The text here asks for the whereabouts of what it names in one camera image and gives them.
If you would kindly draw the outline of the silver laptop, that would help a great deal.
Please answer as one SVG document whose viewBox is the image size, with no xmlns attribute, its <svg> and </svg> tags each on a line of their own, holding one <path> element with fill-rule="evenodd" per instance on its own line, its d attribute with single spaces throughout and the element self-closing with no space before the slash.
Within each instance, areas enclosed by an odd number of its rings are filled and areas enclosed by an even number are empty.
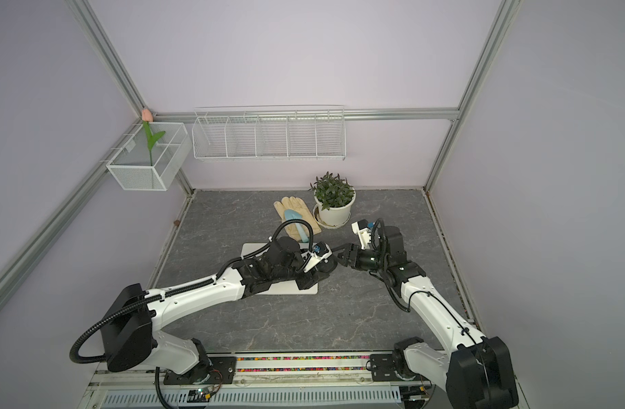
<svg viewBox="0 0 625 409">
<path fill-rule="evenodd" d="M 246 257 L 250 252 L 259 250 L 263 246 L 262 243 L 245 243 L 242 245 L 242 256 Z M 318 285 L 301 290 L 295 281 L 283 281 L 272 284 L 267 291 L 259 293 L 259 296 L 312 296 L 317 295 Z"/>
</svg>

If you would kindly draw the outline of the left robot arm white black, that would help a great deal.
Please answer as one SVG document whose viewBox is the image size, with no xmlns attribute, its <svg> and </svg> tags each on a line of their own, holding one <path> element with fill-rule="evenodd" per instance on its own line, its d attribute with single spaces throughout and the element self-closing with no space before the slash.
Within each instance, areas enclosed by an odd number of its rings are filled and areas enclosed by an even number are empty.
<svg viewBox="0 0 625 409">
<path fill-rule="evenodd" d="M 200 341 L 164 332 L 176 320 L 222 303 L 230 303 L 276 288 L 298 294 L 329 278 L 337 266 L 331 248 L 309 240 L 301 247 L 280 235 L 279 225 L 268 242 L 245 256 L 232 258 L 216 273 L 177 286 L 145 290 L 127 286 L 108 312 L 72 345 L 76 364 L 103 362 L 113 373 L 137 366 L 160 366 L 177 374 L 206 366 Z"/>
</svg>

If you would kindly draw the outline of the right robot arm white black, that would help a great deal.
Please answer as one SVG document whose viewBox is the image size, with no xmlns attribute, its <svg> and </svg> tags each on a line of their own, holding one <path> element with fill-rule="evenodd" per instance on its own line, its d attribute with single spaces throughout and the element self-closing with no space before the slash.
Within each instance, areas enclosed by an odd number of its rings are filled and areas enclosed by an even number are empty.
<svg viewBox="0 0 625 409">
<path fill-rule="evenodd" d="M 360 220 L 353 223 L 356 244 L 332 250 L 343 266 L 374 274 L 399 309 L 416 313 L 440 341 L 436 350 L 419 338 L 392 351 L 397 371 L 420 375 L 442 389 L 454 408 L 513 408 L 520 397 L 509 349 L 499 337 L 486 337 L 440 294 L 427 273 L 413 262 L 399 228 Z"/>
</svg>

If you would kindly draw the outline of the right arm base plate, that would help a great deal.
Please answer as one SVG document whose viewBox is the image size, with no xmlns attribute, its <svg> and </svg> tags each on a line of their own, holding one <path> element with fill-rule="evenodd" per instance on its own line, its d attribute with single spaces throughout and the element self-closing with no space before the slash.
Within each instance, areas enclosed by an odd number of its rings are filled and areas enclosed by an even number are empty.
<svg viewBox="0 0 625 409">
<path fill-rule="evenodd" d="M 403 371 L 399 371 L 392 352 L 371 354 L 365 368 L 375 382 L 429 382 L 420 374 L 404 375 Z"/>
</svg>

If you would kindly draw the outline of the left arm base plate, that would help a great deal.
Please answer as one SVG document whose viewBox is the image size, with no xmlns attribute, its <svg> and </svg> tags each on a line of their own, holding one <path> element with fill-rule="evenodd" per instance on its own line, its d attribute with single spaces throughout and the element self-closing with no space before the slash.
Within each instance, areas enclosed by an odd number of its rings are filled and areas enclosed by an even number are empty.
<svg viewBox="0 0 625 409">
<path fill-rule="evenodd" d="M 186 374 L 179 375 L 166 370 L 165 385 L 231 384 L 237 370 L 237 357 L 233 355 L 213 356 L 208 364 L 199 364 Z"/>
</svg>

